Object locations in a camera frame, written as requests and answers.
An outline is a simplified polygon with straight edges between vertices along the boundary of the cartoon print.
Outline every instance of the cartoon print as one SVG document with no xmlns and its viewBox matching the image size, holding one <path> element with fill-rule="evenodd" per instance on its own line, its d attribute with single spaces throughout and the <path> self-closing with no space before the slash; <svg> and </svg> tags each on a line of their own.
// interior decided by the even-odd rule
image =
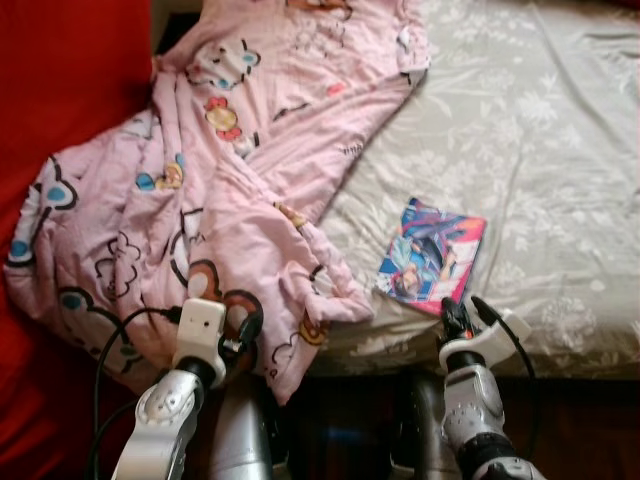
<svg viewBox="0 0 640 480">
<path fill-rule="evenodd" d="M 72 209 L 78 201 L 73 186 L 62 177 L 56 158 L 50 156 L 43 166 L 37 183 L 29 187 L 27 200 L 20 211 L 9 247 L 7 266 L 20 268 L 35 262 L 33 244 L 44 222 L 52 212 Z"/>
<path fill-rule="evenodd" d="M 232 90 L 251 75 L 260 60 L 260 54 L 250 50 L 244 39 L 233 44 L 207 44 L 187 67 L 187 80 L 192 85 L 210 84 L 222 90 Z"/>
<path fill-rule="evenodd" d="M 282 117 L 284 117 L 285 115 L 287 115 L 288 113 L 297 112 L 298 110 L 303 110 L 307 108 L 309 105 L 310 105 L 309 103 L 303 103 L 293 108 L 282 108 L 278 111 L 278 113 L 276 113 L 276 116 L 273 117 L 273 121 L 276 122 L 280 120 Z"/>
<path fill-rule="evenodd" d="M 242 158 L 246 157 L 260 145 L 258 134 L 253 134 L 253 141 L 242 134 L 238 127 L 238 115 L 229 108 L 224 97 L 212 97 L 205 105 L 205 118 L 216 129 L 216 135 L 221 140 L 231 142 L 234 151 Z"/>
<path fill-rule="evenodd" d="M 305 311 L 302 322 L 300 322 L 299 333 L 305 342 L 317 347 L 326 340 L 330 325 L 331 323 L 327 321 L 319 322 L 317 326 L 314 325 L 309 314 Z"/>
<path fill-rule="evenodd" d="M 425 45 L 412 35 L 409 27 L 404 27 L 396 38 L 401 65 L 400 77 L 406 79 L 409 86 L 417 86 L 425 77 L 431 63 L 431 57 Z"/>
<path fill-rule="evenodd" d="M 333 280 L 331 280 L 327 269 L 323 265 L 318 265 L 313 272 L 311 272 L 309 281 L 311 282 L 313 293 L 316 295 L 321 295 L 325 298 L 336 296 Z"/>
<path fill-rule="evenodd" d="M 196 208 L 185 213 L 180 212 L 180 230 L 173 236 L 170 243 L 171 270 L 185 288 L 188 284 L 189 252 L 191 247 L 199 245 L 205 240 L 199 231 L 201 217 L 202 208 Z"/>
<path fill-rule="evenodd" d="M 238 115 L 228 107 L 226 98 L 212 97 L 204 108 L 207 111 L 204 117 L 216 129 L 220 139 L 232 142 L 242 135 L 238 127 Z"/>
<path fill-rule="evenodd" d="M 210 260 L 198 260 L 191 263 L 189 268 L 189 282 L 187 285 L 189 298 L 203 298 L 214 302 L 222 302 L 227 307 L 227 322 L 225 322 L 225 336 L 237 338 L 240 323 L 246 318 L 255 317 L 262 321 L 263 310 L 260 301 L 245 290 L 229 290 L 225 293 L 220 290 L 220 277 L 215 264 Z M 229 321 L 232 311 L 241 310 L 242 315 L 236 326 Z M 252 345 L 249 351 L 237 362 L 238 372 L 254 368 L 258 358 L 258 351 Z"/>
<path fill-rule="evenodd" d="M 67 333 L 76 344 L 97 358 L 101 353 L 98 345 L 102 346 L 105 338 L 113 334 L 120 320 L 108 310 L 96 306 L 91 295 L 81 288 L 63 287 L 58 291 L 58 297 L 61 319 Z M 142 359 L 126 332 L 123 332 L 107 356 L 105 367 L 111 372 L 124 374 Z"/>
<path fill-rule="evenodd" d="M 178 189 L 184 181 L 184 157 L 176 153 L 175 162 L 170 162 L 164 169 L 164 174 L 155 180 L 148 173 L 140 173 L 136 177 L 136 185 L 140 190 L 153 191 L 155 189 Z"/>
<path fill-rule="evenodd" d="M 313 59 L 325 59 L 344 47 L 344 23 L 339 20 L 305 18 L 300 21 L 293 48 Z"/>
<path fill-rule="evenodd" d="M 278 345 L 273 349 L 273 353 L 271 354 L 271 363 L 276 367 L 285 367 L 289 361 L 291 361 L 291 357 L 293 357 L 293 352 L 298 344 L 298 338 L 300 337 L 300 332 L 293 332 L 289 336 L 289 341 L 285 342 L 281 345 Z M 278 376 L 278 368 L 272 368 L 269 370 L 268 375 L 274 379 Z"/>
<path fill-rule="evenodd" d="M 353 14 L 346 0 L 286 0 L 286 5 L 301 10 L 330 12 L 341 20 L 349 20 Z"/>
<path fill-rule="evenodd" d="M 131 284 L 138 278 L 135 262 L 140 260 L 142 252 L 129 243 L 129 237 L 124 232 L 118 232 L 118 236 L 107 243 L 107 249 L 111 257 L 101 258 L 95 263 L 94 268 L 104 296 L 113 301 L 129 293 Z M 121 269 L 122 274 L 117 278 L 116 261 L 126 262 Z"/>
<path fill-rule="evenodd" d="M 339 93 L 342 93 L 346 88 L 347 86 L 342 82 L 329 85 L 329 87 L 327 88 L 327 96 L 333 97 L 335 95 L 338 95 Z"/>
<path fill-rule="evenodd" d="M 283 205 L 280 202 L 275 202 L 273 206 L 276 207 L 278 210 L 280 210 L 280 212 L 282 212 L 284 216 L 291 221 L 294 227 L 300 228 L 307 223 L 307 219 L 304 215 L 296 212 L 295 210 L 292 210 L 286 205 Z"/>
<path fill-rule="evenodd" d="M 160 118 L 147 109 L 127 120 L 122 126 L 122 132 L 144 140 L 151 140 L 153 127 L 157 125 L 160 125 Z"/>
<path fill-rule="evenodd" d="M 348 145 L 346 147 L 342 147 L 342 154 L 346 157 L 357 157 L 364 150 L 364 145 L 362 143 L 354 143 L 353 145 Z"/>
</svg>

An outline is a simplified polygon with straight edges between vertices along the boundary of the book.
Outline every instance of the book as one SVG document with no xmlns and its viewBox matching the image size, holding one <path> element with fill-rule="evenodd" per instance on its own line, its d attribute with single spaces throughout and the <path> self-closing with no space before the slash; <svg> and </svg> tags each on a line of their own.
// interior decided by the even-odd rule
<svg viewBox="0 0 640 480">
<path fill-rule="evenodd" d="M 412 198 L 380 265 L 377 289 L 440 315 L 443 298 L 462 299 L 486 225 L 483 218 L 444 212 Z"/>
</svg>

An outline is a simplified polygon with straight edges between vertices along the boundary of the anime character illustration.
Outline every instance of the anime character illustration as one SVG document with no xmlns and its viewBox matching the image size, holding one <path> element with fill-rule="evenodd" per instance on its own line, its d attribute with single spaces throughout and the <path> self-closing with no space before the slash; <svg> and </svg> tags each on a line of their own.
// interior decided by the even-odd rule
<svg viewBox="0 0 640 480">
<path fill-rule="evenodd" d="M 206 45 L 187 67 L 187 80 L 192 85 L 209 84 L 232 90 L 251 75 L 260 60 L 260 54 L 249 49 L 244 39 L 225 45 Z"/>
<path fill-rule="evenodd" d="M 392 276 L 394 292 L 405 298 L 428 296 L 439 280 L 448 280 L 456 263 L 451 241 L 464 235 L 458 225 L 464 217 L 453 216 L 433 224 L 417 224 L 401 228 L 391 243 L 389 256 L 398 267 Z"/>
<path fill-rule="evenodd" d="M 349 20 L 353 9 L 347 0 L 286 0 L 287 7 L 316 12 L 330 12 L 341 20 Z"/>
<path fill-rule="evenodd" d="M 216 129 L 218 138 L 230 142 L 233 150 L 242 158 L 260 145 L 257 133 L 253 134 L 253 138 L 242 133 L 242 129 L 238 126 L 238 114 L 229 107 L 226 98 L 211 97 L 204 108 L 206 110 L 204 117 Z"/>
<path fill-rule="evenodd" d="M 483 219 L 412 199 L 380 267 L 380 288 L 419 307 L 434 302 L 438 310 L 442 295 L 462 295 L 484 226 Z"/>
</svg>

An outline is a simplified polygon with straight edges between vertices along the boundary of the bed sheet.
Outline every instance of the bed sheet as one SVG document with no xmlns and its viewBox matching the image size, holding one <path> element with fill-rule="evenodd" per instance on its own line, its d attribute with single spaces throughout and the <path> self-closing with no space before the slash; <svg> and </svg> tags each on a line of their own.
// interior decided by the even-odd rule
<svg viewBox="0 0 640 480">
<path fill-rule="evenodd" d="M 423 88 L 365 150 L 321 227 L 372 297 L 311 374 L 437 367 L 438 320 L 372 292 L 410 196 L 488 219 L 470 290 L 510 308 L 542 376 L 637 378 L 637 14 L 571 1 L 429 0 Z M 499 373 L 524 372 L 516 358 Z"/>
</svg>

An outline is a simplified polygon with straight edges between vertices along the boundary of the pink blanket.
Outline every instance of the pink blanket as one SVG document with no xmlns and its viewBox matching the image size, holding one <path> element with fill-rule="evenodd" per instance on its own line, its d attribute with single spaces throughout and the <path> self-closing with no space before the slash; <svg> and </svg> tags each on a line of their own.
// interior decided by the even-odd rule
<svg viewBox="0 0 640 480">
<path fill-rule="evenodd" d="M 188 297 L 264 318 L 252 365 L 285 403 L 332 321 L 371 316 L 313 226 L 428 67 L 418 0 L 235 0 L 161 59 L 152 106 L 48 160 L 5 272 L 15 302 L 146 388 Z"/>
</svg>

